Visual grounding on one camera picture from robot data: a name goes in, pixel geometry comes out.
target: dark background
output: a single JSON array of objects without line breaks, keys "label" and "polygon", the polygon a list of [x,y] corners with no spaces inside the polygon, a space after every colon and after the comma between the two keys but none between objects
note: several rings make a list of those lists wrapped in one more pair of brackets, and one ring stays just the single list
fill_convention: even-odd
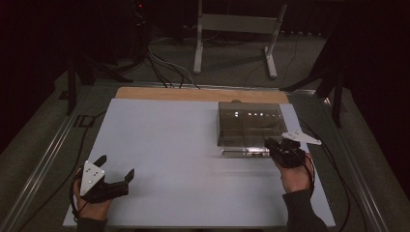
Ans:
[{"label": "dark background", "polygon": [[[0,3],[0,151],[53,92],[54,80],[66,70],[66,23],[76,19],[76,25],[91,27],[94,33],[82,36],[99,38],[85,40],[93,44],[108,44],[101,45],[107,47],[101,51],[103,55],[121,53],[116,53],[113,40],[107,36],[109,32],[100,25],[102,16],[96,10],[96,0],[71,1],[70,5],[68,2]],[[269,15],[277,10],[275,6],[271,11],[258,8],[261,1],[252,1],[251,6],[245,2],[232,1],[230,12]],[[210,0],[204,12],[225,13],[226,3]],[[78,6],[76,4],[89,11],[73,14],[70,9]],[[153,11],[150,14],[152,22],[177,39],[187,36],[183,25],[192,27],[196,23],[196,1],[156,0],[149,4]],[[285,34],[302,31],[328,38],[315,68],[326,67],[329,60],[340,63],[345,74],[344,86],[352,91],[355,103],[407,196],[410,195],[410,187],[406,185],[406,178],[410,176],[407,167],[410,156],[406,147],[409,98],[405,95],[410,76],[408,13],[409,9],[400,1],[345,1],[340,4],[340,1],[295,0],[289,5],[282,24]],[[87,21],[89,24],[81,23],[84,14],[93,19]]]}]

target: cable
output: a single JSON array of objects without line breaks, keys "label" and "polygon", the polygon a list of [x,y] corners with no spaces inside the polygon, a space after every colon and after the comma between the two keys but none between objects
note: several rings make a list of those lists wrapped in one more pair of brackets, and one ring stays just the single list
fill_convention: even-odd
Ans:
[{"label": "cable", "polygon": [[170,70],[170,71],[176,72],[176,73],[178,73],[178,74],[181,76],[181,81],[180,81],[180,84],[179,84],[179,86],[178,86],[179,89],[181,89],[182,85],[184,84],[185,79],[188,79],[188,78],[187,78],[186,76],[184,76],[181,72],[179,72],[178,69],[176,69],[176,68],[173,67],[173,66],[168,67],[168,66],[165,66],[165,65],[161,64],[160,62],[154,61],[154,60],[153,60],[153,62],[154,62],[156,65],[159,65],[159,66],[161,66],[161,67],[163,67],[163,68],[165,68],[165,69],[168,69],[168,70]]},{"label": "cable", "polygon": [[155,75],[157,76],[157,78],[161,81],[162,85],[163,85],[165,88],[168,88],[168,86],[167,86],[166,83],[165,83],[165,82],[168,82],[168,83],[170,84],[169,87],[171,87],[171,86],[172,86],[172,83],[171,83],[168,79],[166,79],[164,76],[162,76],[161,72],[159,72],[158,68],[154,65],[154,62],[153,62],[153,60],[149,57],[149,55],[147,55],[146,58],[147,58],[147,60],[151,63],[151,65],[148,65],[148,64],[145,64],[145,65],[153,69],[154,74],[155,74]]},{"label": "cable", "polygon": [[295,156],[299,159],[299,161],[301,162],[301,164],[303,165],[303,167],[305,168],[305,170],[307,171],[307,175],[308,175],[308,180],[309,180],[309,188],[310,188],[310,197],[313,196],[313,192],[314,192],[314,180],[315,180],[315,171],[314,171],[314,165],[313,162],[311,161],[311,159],[305,155],[305,158],[308,159],[310,161],[311,167],[312,167],[312,173],[310,173],[310,170],[308,169],[306,163],[304,160],[300,159],[298,153],[289,147],[289,150],[291,152],[293,152],[295,154]]},{"label": "cable", "polygon": [[[93,117],[92,122],[90,122],[90,124],[94,124],[94,122],[102,115],[104,115],[106,111],[103,111],[102,113],[98,114],[97,116]],[[78,166],[78,162],[79,162],[79,158],[81,156],[82,153],[82,149],[84,146],[84,141],[85,141],[85,136],[87,134],[87,131],[89,130],[90,127],[86,127],[84,133],[82,134],[82,138],[81,138],[81,143],[78,149],[78,153],[77,153],[77,157],[75,159],[74,165],[72,167],[72,170],[70,171],[69,175],[67,175],[67,177],[64,179],[64,181],[60,184],[60,186],[49,195],[49,197],[45,200],[45,202],[28,218],[26,219],[20,226],[20,228],[17,230],[17,232],[21,232],[26,226],[27,224],[39,213],[39,211],[57,194],[58,191],[60,191],[63,186],[67,183],[67,181],[70,179],[70,177],[73,175],[73,173],[76,170],[76,167]]]},{"label": "cable", "polygon": [[88,201],[85,202],[85,204],[79,209],[78,213],[81,213],[82,210],[88,205]]},{"label": "cable", "polygon": [[[222,37],[223,38],[223,43],[219,43],[216,41],[213,41],[214,38],[216,37]],[[239,43],[230,43],[229,40],[226,37],[230,37],[231,40],[236,40],[236,41],[240,41]],[[227,36],[227,35],[223,35],[223,33],[218,32],[215,36],[213,36],[211,39],[204,39],[204,41],[208,41],[210,44],[212,45],[203,45],[204,47],[212,47],[212,46],[229,46],[229,45],[242,45],[242,44],[246,44],[252,41],[255,41],[257,38],[259,38],[260,35],[258,34],[253,34],[249,39],[247,40],[239,40],[239,39],[235,39],[232,38],[231,36]]]},{"label": "cable", "polygon": [[271,57],[272,57],[272,56],[269,56],[268,58],[266,58],[265,60],[263,60],[256,68],[254,68],[252,71],[250,71],[250,72],[248,73],[247,77],[246,77],[245,80],[244,80],[244,89],[245,89],[245,90],[251,90],[251,89],[253,88],[253,85],[250,86],[249,88],[247,88],[247,82],[248,82],[248,80],[249,80],[249,78],[250,78],[250,75],[251,75],[253,72],[257,71],[260,67],[262,67],[269,59],[271,59]]},{"label": "cable", "polygon": [[295,48],[294,48],[294,50],[293,50],[293,57],[292,57],[292,59],[290,59],[289,63],[288,63],[287,66],[286,66],[286,69],[285,69],[284,75],[283,75],[283,80],[282,80],[282,82],[280,83],[279,88],[282,87],[283,82],[284,82],[284,80],[286,79],[286,76],[287,76],[287,70],[289,69],[289,67],[290,67],[290,65],[292,64],[293,60],[295,60],[295,58],[296,58],[296,51],[298,50],[298,42],[299,42],[299,37],[300,37],[300,36],[301,36],[301,33],[298,33],[298,37],[296,38],[296,42],[295,42]]},{"label": "cable", "polygon": [[319,139],[319,140],[322,141],[322,146],[321,146],[321,147],[322,147],[322,149],[323,149],[323,152],[325,153],[325,155],[326,155],[326,157],[327,157],[329,163],[330,163],[330,164],[332,165],[332,167],[335,169],[335,171],[336,171],[336,173],[337,173],[337,176],[338,176],[338,178],[339,178],[339,180],[340,180],[340,182],[341,182],[341,184],[342,184],[342,186],[343,186],[344,192],[345,192],[345,194],[346,194],[346,199],[347,199],[346,217],[345,217],[345,219],[344,219],[344,221],[343,221],[343,224],[341,225],[339,231],[342,231],[342,230],[344,229],[344,227],[346,226],[347,221],[348,221],[348,219],[349,219],[349,216],[350,216],[351,202],[350,202],[349,193],[352,195],[352,197],[353,197],[353,199],[354,199],[356,205],[358,206],[358,209],[359,209],[359,211],[360,211],[362,220],[363,220],[363,222],[364,222],[365,231],[367,231],[367,225],[366,225],[365,214],[364,214],[364,212],[363,212],[363,210],[362,210],[362,208],[361,208],[361,205],[360,205],[360,203],[359,203],[359,200],[358,200],[357,197],[355,196],[353,190],[347,185],[346,181],[345,181],[345,180],[343,179],[343,177],[341,176],[340,171],[339,171],[339,169],[338,169],[338,167],[337,167],[337,163],[336,163],[335,157],[333,156],[333,154],[332,154],[331,150],[329,149],[328,145],[323,141],[323,139],[321,139],[321,137],[320,137],[316,132],[313,131],[313,129],[308,125],[307,122],[305,122],[304,120],[302,120],[302,119],[299,118],[299,117],[298,117],[298,119],[299,119],[299,121],[301,121],[301,122],[303,123],[303,126],[305,126],[305,128],[308,129],[308,130],[313,134],[313,136],[314,136],[316,139]]},{"label": "cable", "polygon": [[192,76],[190,75],[190,72],[189,72],[187,69],[185,69],[184,67],[181,67],[181,66],[179,66],[179,65],[176,65],[176,64],[167,62],[167,61],[162,60],[161,58],[157,57],[157,56],[154,55],[154,53],[151,51],[151,49],[150,49],[149,46],[148,46],[148,52],[149,52],[155,59],[157,59],[158,61],[163,62],[163,63],[165,63],[165,64],[167,64],[167,65],[170,65],[170,66],[173,66],[173,67],[180,68],[181,70],[187,72],[187,74],[189,75],[190,83],[192,83],[192,85],[194,85],[196,88],[200,89],[200,88],[193,82]]},{"label": "cable", "polygon": [[157,40],[155,40],[155,41],[150,41],[150,44],[158,43],[158,42],[166,41],[166,40],[170,40],[170,39],[173,39],[173,38],[171,38],[171,37],[164,37],[164,38],[157,39]]}]

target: aluminum rail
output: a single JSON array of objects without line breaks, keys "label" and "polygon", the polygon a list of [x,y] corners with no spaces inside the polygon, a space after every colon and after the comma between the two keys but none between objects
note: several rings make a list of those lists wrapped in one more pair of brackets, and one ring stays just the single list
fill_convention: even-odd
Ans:
[{"label": "aluminum rail", "polygon": [[73,122],[77,116],[77,111],[79,107],[88,97],[90,91],[91,86],[83,86],[81,88],[81,91],[78,95],[78,104],[73,110],[73,113],[65,118],[59,130],[53,137],[46,152],[44,153],[42,159],[39,161],[36,168],[31,173],[30,177],[27,179],[27,182],[24,184],[22,191],[20,192],[17,200],[12,206],[12,209],[8,212],[4,221],[1,224],[1,232],[13,232],[16,231],[16,229],[18,228],[22,218],[24,217],[24,214],[27,211],[27,208],[29,207],[37,190],[42,184],[49,167],[54,162],[55,157],[57,156],[61,146],[64,143],[64,140],[67,137],[67,134],[73,126]]},{"label": "aluminum rail", "polygon": [[343,135],[337,129],[336,124],[334,123],[329,113],[329,108],[327,107],[326,103],[321,103],[321,106],[323,107],[324,113],[327,115],[327,117],[325,118],[328,127],[333,131],[333,133],[337,137],[338,142],[341,145],[342,152],[345,155],[344,160],[346,161],[346,166],[349,168],[349,173],[352,177],[353,183],[357,189],[359,196],[362,199],[362,203],[367,212],[369,221],[374,229],[373,231],[388,232],[389,228],[387,227],[386,221],[383,219],[381,212],[379,211],[376,205],[376,202],[368,188],[365,178],[362,175],[359,165],[357,164],[352,151],[347,145],[347,141],[344,139]]}]

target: table surface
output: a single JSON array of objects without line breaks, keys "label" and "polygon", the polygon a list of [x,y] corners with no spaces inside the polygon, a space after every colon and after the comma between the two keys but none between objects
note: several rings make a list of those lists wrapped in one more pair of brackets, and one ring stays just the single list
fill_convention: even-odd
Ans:
[{"label": "table surface", "polygon": [[[284,191],[272,161],[220,155],[218,102],[232,100],[282,103],[286,126],[290,131],[300,129],[292,105],[281,92],[119,89],[89,158],[93,161],[107,154],[102,168],[109,183],[121,181],[135,168],[130,194],[113,202],[108,225],[245,228],[286,224]],[[318,177],[312,205],[328,225],[335,225]],[[71,210],[64,224],[75,225]]]}]

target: metal frame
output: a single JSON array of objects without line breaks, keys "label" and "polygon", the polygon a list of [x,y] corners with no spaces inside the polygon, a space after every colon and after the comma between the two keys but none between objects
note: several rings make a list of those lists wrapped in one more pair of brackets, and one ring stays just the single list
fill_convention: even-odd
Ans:
[{"label": "metal frame", "polygon": [[272,52],[278,38],[279,29],[283,21],[284,13],[286,12],[286,7],[287,4],[281,5],[277,18],[204,14],[202,13],[202,0],[198,0],[198,25],[193,72],[195,74],[201,73],[203,52],[202,30],[218,30],[272,34],[272,39],[269,45],[265,46],[265,58],[268,65],[269,77],[278,77]]},{"label": "metal frame", "polygon": [[36,195],[37,190],[42,184],[43,179],[48,172],[48,169],[53,164],[54,159],[56,158],[61,146],[64,143],[64,140],[70,132],[70,129],[73,126],[73,123],[77,116],[79,107],[84,102],[84,100],[87,99],[89,93],[91,92],[91,88],[92,87],[90,86],[84,86],[81,89],[78,96],[78,104],[73,108],[73,113],[70,116],[67,116],[63,121],[60,129],[57,131],[53,140],[48,146],[47,151],[45,151],[42,159],[39,161],[36,168],[27,179],[27,182],[24,184],[21,193],[18,195],[17,200],[12,206],[12,209],[7,213],[3,223],[1,224],[0,231],[16,231],[17,227],[24,217],[24,214],[26,213],[34,196]]},{"label": "metal frame", "polygon": [[338,140],[338,143],[341,145],[341,149],[343,150],[344,160],[347,163],[347,167],[349,169],[349,173],[351,174],[352,181],[356,187],[356,190],[362,199],[363,206],[367,212],[368,219],[371,223],[372,229],[377,232],[386,232],[389,231],[389,228],[384,220],[381,212],[379,211],[376,201],[374,200],[373,194],[371,193],[366,180],[362,174],[361,168],[359,164],[357,164],[355,160],[355,156],[353,152],[350,150],[349,146],[347,145],[347,141],[344,139],[343,135],[341,134],[340,130],[337,129],[336,124],[333,122],[333,118],[329,113],[328,106],[332,106],[329,99],[325,100],[325,103],[321,104],[323,107],[323,112],[327,114],[325,117],[327,120],[327,125],[330,130],[333,131],[333,134]]}]

